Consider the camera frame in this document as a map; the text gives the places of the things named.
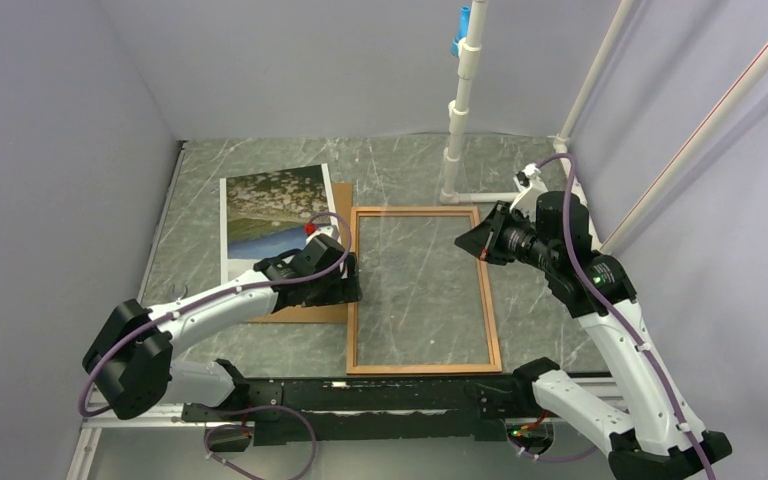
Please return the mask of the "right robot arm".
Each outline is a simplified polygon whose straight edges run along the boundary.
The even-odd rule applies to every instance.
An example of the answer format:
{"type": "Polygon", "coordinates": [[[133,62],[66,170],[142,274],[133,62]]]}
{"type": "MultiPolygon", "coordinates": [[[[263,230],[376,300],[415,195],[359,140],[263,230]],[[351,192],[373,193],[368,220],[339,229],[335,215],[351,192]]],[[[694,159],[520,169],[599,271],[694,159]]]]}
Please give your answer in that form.
{"type": "Polygon", "coordinates": [[[708,429],[663,366],[624,267],[592,245],[590,215],[574,194],[541,194],[531,215],[499,202],[454,243],[490,265],[519,262],[541,271],[550,292],[594,342],[626,407],[617,409],[548,358],[517,368],[517,411],[555,414],[608,460],[617,479],[686,479],[733,452],[708,429]]]}

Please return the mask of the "landscape photo print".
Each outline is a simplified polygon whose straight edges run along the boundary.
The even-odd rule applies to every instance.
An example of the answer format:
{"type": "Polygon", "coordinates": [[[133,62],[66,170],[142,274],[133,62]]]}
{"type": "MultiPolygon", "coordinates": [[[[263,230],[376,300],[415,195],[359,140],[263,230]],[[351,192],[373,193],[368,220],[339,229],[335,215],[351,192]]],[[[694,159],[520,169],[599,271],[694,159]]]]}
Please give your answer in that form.
{"type": "Polygon", "coordinates": [[[257,261],[301,249],[305,225],[336,227],[326,164],[226,177],[220,180],[220,278],[232,280],[257,261]]]}

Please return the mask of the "wooden picture frame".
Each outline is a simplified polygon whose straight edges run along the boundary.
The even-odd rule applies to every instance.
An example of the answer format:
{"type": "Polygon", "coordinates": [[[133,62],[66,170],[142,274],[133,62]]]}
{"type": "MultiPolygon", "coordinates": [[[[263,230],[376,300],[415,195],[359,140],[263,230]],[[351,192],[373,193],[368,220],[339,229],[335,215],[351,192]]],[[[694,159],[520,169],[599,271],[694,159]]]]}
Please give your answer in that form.
{"type": "Polygon", "coordinates": [[[502,371],[487,267],[454,244],[478,222],[474,206],[353,208],[363,297],[349,307],[347,374],[502,371]]]}

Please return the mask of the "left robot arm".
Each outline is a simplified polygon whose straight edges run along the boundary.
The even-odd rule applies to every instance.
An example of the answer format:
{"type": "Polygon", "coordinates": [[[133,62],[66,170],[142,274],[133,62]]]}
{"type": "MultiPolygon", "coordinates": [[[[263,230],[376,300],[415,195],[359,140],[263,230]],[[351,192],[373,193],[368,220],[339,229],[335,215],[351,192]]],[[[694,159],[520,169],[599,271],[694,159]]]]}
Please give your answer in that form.
{"type": "Polygon", "coordinates": [[[232,420],[247,406],[249,386],[227,360],[184,361],[198,343],[236,325],[291,307],[325,307],[361,299],[358,261],[326,233],[301,249],[264,258],[234,279],[194,296],[151,307],[117,305],[82,359],[88,375],[79,412],[136,418],[165,403],[196,403],[232,420]]]}

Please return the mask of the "brown backing board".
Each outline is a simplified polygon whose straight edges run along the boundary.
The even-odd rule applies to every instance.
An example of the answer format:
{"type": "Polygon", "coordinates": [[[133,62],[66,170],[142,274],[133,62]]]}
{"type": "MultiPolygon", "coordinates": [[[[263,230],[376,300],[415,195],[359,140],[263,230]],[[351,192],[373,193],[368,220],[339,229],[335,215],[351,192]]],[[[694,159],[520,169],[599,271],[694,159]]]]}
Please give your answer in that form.
{"type": "MultiPolygon", "coordinates": [[[[354,187],[350,183],[333,183],[332,192],[337,213],[346,217],[353,206],[354,187]]],[[[277,313],[249,320],[250,324],[345,324],[348,305],[320,307],[288,307],[277,313]]]]}

